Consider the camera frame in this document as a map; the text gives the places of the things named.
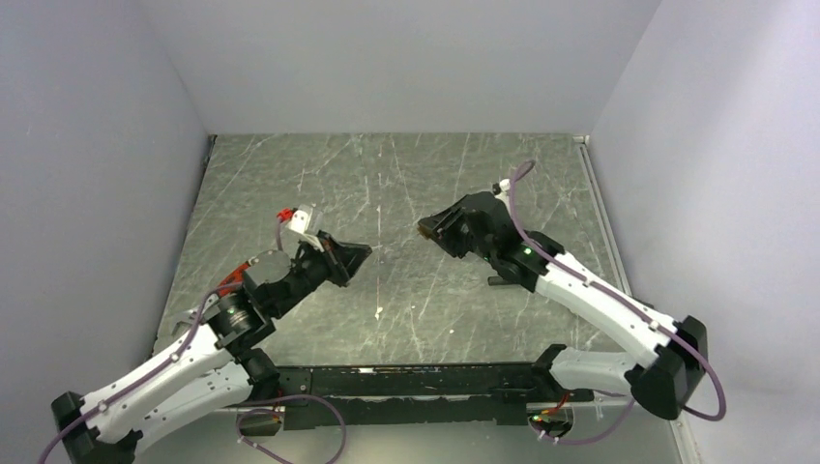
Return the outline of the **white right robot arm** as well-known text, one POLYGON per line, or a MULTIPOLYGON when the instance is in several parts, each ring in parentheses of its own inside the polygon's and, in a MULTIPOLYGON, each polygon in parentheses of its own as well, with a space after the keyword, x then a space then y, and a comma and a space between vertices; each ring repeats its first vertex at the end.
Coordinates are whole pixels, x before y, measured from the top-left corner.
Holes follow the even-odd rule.
POLYGON ((490 191, 421 218, 418 230, 452 257, 476 254, 506 282, 563 305, 620 347, 618 353, 551 348, 532 378, 541 399, 555 401, 568 390, 628 394, 669 421, 687 409, 706 374, 708 336, 700 320, 663 314, 586 269, 543 233, 516 229, 507 201, 490 191))

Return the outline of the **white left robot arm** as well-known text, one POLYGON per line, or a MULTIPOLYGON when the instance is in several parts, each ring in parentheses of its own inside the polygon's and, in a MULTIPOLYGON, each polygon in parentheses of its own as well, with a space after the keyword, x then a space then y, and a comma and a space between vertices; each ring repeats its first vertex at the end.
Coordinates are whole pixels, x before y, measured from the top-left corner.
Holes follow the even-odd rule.
POLYGON ((280 373, 258 343, 325 282, 346 287, 371 255, 365 244, 305 234, 295 256, 269 249, 206 292, 189 328, 109 385, 67 391, 51 403, 57 435, 38 460, 63 446, 72 463, 131 463, 182 425, 225 406, 270 403, 280 373))

